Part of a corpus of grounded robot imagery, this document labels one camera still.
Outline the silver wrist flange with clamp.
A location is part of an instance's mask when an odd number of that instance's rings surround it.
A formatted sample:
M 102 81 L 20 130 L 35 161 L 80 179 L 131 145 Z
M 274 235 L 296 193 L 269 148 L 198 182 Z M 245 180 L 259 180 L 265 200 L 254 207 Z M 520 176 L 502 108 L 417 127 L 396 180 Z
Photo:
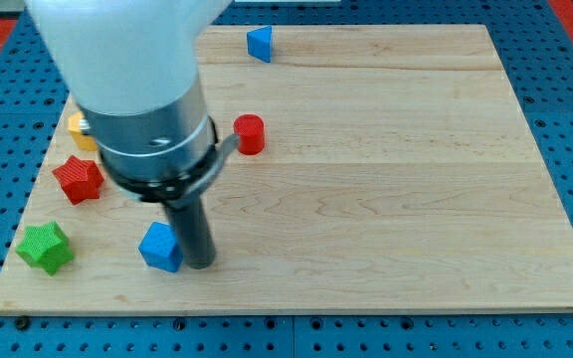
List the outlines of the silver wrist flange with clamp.
M 200 79 L 175 101 L 131 115 L 81 108 L 106 173 L 138 201 L 180 209 L 214 183 L 240 136 L 218 139 Z

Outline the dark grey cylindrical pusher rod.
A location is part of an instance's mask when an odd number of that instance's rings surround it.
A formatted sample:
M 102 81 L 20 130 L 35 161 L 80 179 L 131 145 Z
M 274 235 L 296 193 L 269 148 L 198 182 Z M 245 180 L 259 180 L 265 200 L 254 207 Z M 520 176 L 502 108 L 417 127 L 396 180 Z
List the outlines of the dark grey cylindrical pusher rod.
M 163 208 L 185 264 L 191 269 L 210 266 L 216 258 L 216 247 L 202 200 L 197 199 L 181 207 L 164 203 Z

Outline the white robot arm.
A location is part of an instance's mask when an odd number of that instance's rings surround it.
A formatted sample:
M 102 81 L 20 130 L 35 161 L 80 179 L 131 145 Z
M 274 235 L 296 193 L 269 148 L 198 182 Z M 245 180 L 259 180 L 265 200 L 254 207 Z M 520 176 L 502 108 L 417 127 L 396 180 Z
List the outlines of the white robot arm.
M 201 196 L 240 144 L 220 140 L 196 42 L 230 0 L 27 0 L 111 179 L 163 206 L 192 269 L 216 249 Z

